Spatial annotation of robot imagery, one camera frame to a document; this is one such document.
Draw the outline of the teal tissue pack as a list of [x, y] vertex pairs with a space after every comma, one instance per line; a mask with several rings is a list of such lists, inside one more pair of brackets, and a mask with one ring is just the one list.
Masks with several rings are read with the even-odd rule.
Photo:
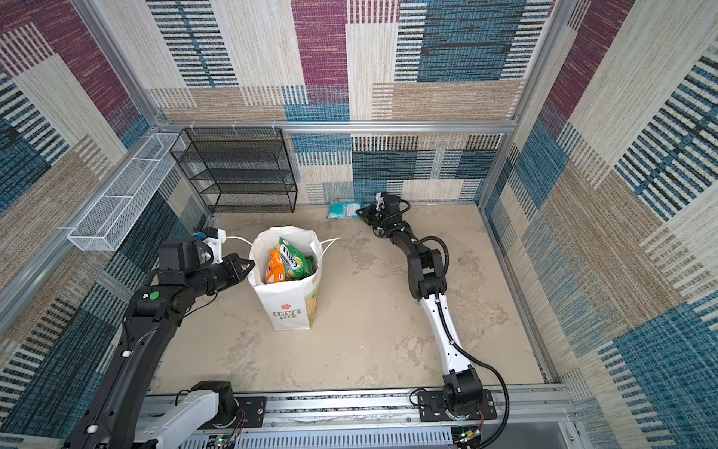
[[358, 218], [357, 211], [362, 208], [362, 204], [354, 201], [338, 201], [333, 202], [329, 206], [328, 219], [353, 220]]

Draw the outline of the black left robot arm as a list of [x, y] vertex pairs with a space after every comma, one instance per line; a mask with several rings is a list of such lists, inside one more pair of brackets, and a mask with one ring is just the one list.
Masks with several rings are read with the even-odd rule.
[[239, 404], [228, 381], [204, 381], [153, 424], [138, 430], [142, 404], [168, 344], [200, 297], [217, 297], [243, 282], [255, 264], [222, 253], [225, 239], [206, 233], [163, 242], [159, 263], [132, 295], [121, 341], [66, 448], [178, 448], [203, 426], [239, 424]]

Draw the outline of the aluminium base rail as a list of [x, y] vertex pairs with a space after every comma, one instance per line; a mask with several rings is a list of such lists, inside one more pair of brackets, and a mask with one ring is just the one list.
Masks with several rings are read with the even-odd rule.
[[[144, 430], [181, 396], [145, 398]], [[242, 428], [197, 430], [178, 448], [586, 448], [562, 385], [493, 385], [451, 404], [437, 388], [234, 393], [255, 406]]]

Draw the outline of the yellow Fox's candy bag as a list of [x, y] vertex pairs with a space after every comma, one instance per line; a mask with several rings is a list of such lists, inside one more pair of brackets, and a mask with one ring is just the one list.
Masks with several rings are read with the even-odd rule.
[[315, 257], [313, 254], [300, 252], [287, 239], [280, 238], [277, 246], [284, 266], [286, 281], [300, 281], [315, 273]]

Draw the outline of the orange snack bag back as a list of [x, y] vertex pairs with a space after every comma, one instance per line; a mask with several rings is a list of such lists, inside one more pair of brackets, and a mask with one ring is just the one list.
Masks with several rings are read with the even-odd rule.
[[267, 262], [264, 283], [278, 284], [278, 282], [285, 282], [285, 275], [286, 271], [282, 255], [278, 250], [272, 250], [269, 253], [269, 261]]

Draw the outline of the white illustrated paper bag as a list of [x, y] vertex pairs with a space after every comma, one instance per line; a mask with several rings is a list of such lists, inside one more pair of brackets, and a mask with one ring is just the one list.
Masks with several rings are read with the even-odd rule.
[[[314, 275], [300, 281], [264, 283], [269, 253], [277, 250], [280, 238], [287, 239], [300, 252], [314, 255]], [[259, 297], [274, 329], [309, 330], [312, 327], [322, 280], [323, 257], [336, 241], [336, 238], [321, 241], [312, 230], [280, 226], [259, 233], [250, 243], [249, 258], [254, 260], [255, 267], [247, 281]]]

